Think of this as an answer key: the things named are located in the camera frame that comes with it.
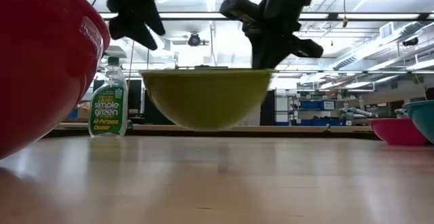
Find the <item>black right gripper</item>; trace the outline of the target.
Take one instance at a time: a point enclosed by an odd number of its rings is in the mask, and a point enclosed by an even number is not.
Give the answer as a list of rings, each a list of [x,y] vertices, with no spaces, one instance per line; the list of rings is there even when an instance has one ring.
[[[323,47],[311,39],[294,35],[299,17],[312,0],[243,0],[243,32],[252,44],[252,68],[274,69],[290,54],[299,58],[321,58]]]

